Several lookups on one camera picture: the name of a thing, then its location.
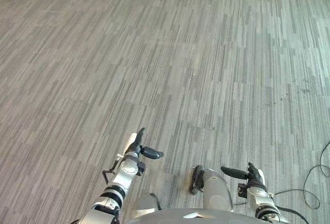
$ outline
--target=white object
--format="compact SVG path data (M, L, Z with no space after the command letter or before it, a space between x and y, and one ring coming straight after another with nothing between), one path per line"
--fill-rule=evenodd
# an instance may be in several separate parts
M129 139L127 140L126 146L124 148L124 152L123 155L125 155L126 150L128 149L128 147L135 141L137 134L136 133L132 133L129 137Z

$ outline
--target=wire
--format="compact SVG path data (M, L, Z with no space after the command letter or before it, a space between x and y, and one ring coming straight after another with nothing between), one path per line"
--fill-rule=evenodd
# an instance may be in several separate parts
M275 193L274 196L277 196L277 195L280 195L280 194L283 194L283 193L287 193L287 192L293 192L293 191L303 192L303 193L304 193L304 200L305 200L306 205L307 205L308 207L310 207L312 210L317 210L317 209L321 206L320 199L319 199L314 193L312 193L312 192L306 190L306 182L307 182L307 180L308 180L308 178L309 178L309 176L310 176L310 173L311 173L315 168L318 168L318 167L321 169L321 172L322 172L322 174L323 174L325 177L330 178L330 167L329 167L329 166L326 166L326 165L322 165L322 157L323 157L323 154L324 154L325 150L327 149L327 147L328 147L329 145L330 145L330 142L328 142L328 144L325 145L325 147L322 149L322 152L321 152L321 155L320 155L320 159L319 159L319 164L313 166L313 167L309 170L309 172L308 172L308 174L307 174L307 176L306 176L306 178L305 178L304 186L303 186L302 189L287 189L287 190L285 190L285 191L281 191L281 192L277 192L277 193ZM329 171L329 173L326 174L325 171L323 170L323 168L326 168L326 169ZM316 207L313 207L313 206L311 206L311 205L308 203L308 201L307 201L307 199L306 199L306 193L311 194L311 195L317 200L318 204L317 204ZM243 204L247 204L247 202L236 203L236 204L234 204L234 205L243 205ZM289 213L292 213L292 214L298 215L303 221L305 221L307 224L309 224L308 221L306 220L306 218L305 218L302 214L300 214L299 212L297 212L297 211L295 211L295 210L292 210L292 209L287 209L287 208L284 208L284 207L281 207L281 206L276 206L276 207L277 207L279 210L282 210L282 211L285 211L285 212L289 212Z

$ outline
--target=gray carpet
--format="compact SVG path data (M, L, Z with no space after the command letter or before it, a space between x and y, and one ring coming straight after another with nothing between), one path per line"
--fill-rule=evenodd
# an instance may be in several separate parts
M269 190L302 188L330 139L329 17L329 0L0 0L0 223L82 217L141 127L165 157L143 159L123 219L148 192L201 206L197 164L250 161ZM315 170L306 188L318 210L276 203L327 223L329 180Z

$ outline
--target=black band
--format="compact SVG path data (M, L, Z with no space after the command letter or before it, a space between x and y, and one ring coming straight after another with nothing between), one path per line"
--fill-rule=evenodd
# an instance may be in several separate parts
M104 191L107 191L108 189L113 189L113 190L119 192L120 195L122 195L123 199L125 199L125 196L126 196L125 191L120 186L114 184L114 185L106 187L104 189Z
M108 198L111 198L113 199L114 201L116 201L116 203L118 203L119 207L121 208L122 207L122 200L120 199L119 196L117 196L115 193L113 192L104 192L102 193L102 195L100 195L100 197L108 197Z

